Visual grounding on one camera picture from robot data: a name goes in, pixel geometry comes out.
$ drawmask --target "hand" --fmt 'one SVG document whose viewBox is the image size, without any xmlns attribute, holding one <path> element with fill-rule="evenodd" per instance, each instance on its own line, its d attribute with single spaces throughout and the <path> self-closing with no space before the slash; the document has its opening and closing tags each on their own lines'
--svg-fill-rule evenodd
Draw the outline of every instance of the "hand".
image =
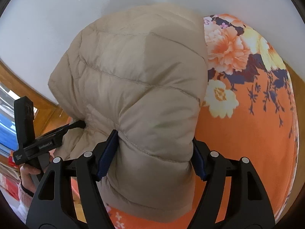
<svg viewBox="0 0 305 229">
<path fill-rule="evenodd" d="M 35 193 L 36 186 L 33 183 L 33 180 L 30 175 L 38 175 L 40 174 L 40 170 L 36 169 L 35 167 L 24 164 L 20 168 L 20 174 L 21 174 L 21 182 L 24 188 L 31 191 L 32 193 Z"/>
</svg>

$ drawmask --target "orange floral fabric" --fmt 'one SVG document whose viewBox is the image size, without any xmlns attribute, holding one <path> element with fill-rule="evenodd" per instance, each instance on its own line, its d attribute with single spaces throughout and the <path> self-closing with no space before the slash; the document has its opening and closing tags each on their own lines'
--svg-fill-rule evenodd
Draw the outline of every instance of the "orange floral fabric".
<svg viewBox="0 0 305 229">
<path fill-rule="evenodd" d="M 238 18 L 205 17 L 208 87 L 195 137 L 224 157 L 247 156 L 268 193 L 275 218 L 291 192 L 298 155 L 298 123 L 291 80 L 274 48 Z M 115 228 L 185 229 L 205 183 L 196 177 L 193 209 L 180 219 L 157 223 L 107 206 Z M 217 221 L 224 219 L 230 192 L 227 178 Z"/>
</svg>

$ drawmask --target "pink flower print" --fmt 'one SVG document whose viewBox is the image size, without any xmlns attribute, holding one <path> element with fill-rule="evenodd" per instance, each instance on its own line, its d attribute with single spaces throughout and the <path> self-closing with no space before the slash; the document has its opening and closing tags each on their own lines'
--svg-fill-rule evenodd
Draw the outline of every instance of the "pink flower print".
<svg viewBox="0 0 305 229">
<path fill-rule="evenodd" d="M 220 25 L 220 27 L 221 28 L 227 28 L 228 27 L 228 25 L 227 24 L 225 24 L 224 22 Z"/>
<path fill-rule="evenodd" d="M 104 203 L 104 206 L 106 208 L 107 213 L 110 213 L 111 207 L 107 203 Z"/>
</svg>

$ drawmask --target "white flower print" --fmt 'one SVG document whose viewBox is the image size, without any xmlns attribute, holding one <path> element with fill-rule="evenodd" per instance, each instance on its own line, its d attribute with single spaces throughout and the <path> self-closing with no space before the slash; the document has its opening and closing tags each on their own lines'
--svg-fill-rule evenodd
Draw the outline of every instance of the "white flower print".
<svg viewBox="0 0 305 229">
<path fill-rule="evenodd" d="M 118 221 L 120 221 L 122 218 L 121 215 L 119 214 L 119 212 L 116 212 L 115 217 L 117 218 Z"/>
<path fill-rule="evenodd" d="M 204 97 L 204 105 L 209 106 L 211 115 L 216 118 L 224 118 L 226 115 L 231 118 L 233 109 L 239 103 L 236 95 L 230 89 L 226 89 L 226 85 L 219 80 L 210 80 Z"/>
<path fill-rule="evenodd" d="M 121 228 L 121 229 L 125 229 L 124 223 L 120 223 L 119 221 L 116 222 L 116 227 Z"/>
<path fill-rule="evenodd" d="M 203 23 L 204 25 L 210 25 L 212 23 L 212 18 L 211 17 L 204 17 L 203 18 Z"/>
</svg>

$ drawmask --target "black clamp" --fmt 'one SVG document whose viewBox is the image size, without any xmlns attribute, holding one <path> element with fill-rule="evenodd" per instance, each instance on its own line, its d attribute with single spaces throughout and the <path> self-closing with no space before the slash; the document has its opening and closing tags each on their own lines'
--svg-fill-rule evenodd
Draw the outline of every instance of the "black clamp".
<svg viewBox="0 0 305 229">
<path fill-rule="evenodd" d="M 26 225 L 30 229 L 115 229 L 104 207 L 96 181 L 108 172 L 119 145 L 113 130 L 106 142 L 96 145 L 78 159 L 54 158 L 33 197 Z M 199 206 L 188 229 L 271 229 L 275 225 L 264 186 L 250 160 L 224 158 L 204 142 L 193 140 L 194 170 L 207 181 Z M 77 220 L 70 177 L 77 177 L 87 223 Z M 215 223 L 225 178 L 232 177 L 225 219 Z"/>
<path fill-rule="evenodd" d="M 14 102 L 14 114 L 16 133 L 19 148 L 13 153 L 14 162 L 17 165 L 28 163 L 41 171 L 38 175 L 31 175 L 32 180 L 38 186 L 43 177 L 43 169 L 49 164 L 49 151 L 62 145 L 63 136 L 68 130 L 80 127 L 85 128 L 84 121 L 77 121 L 71 125 L 59 127 L 37 139 L 34 132 L 34 105 L 26 96 Z"/>
</svg>

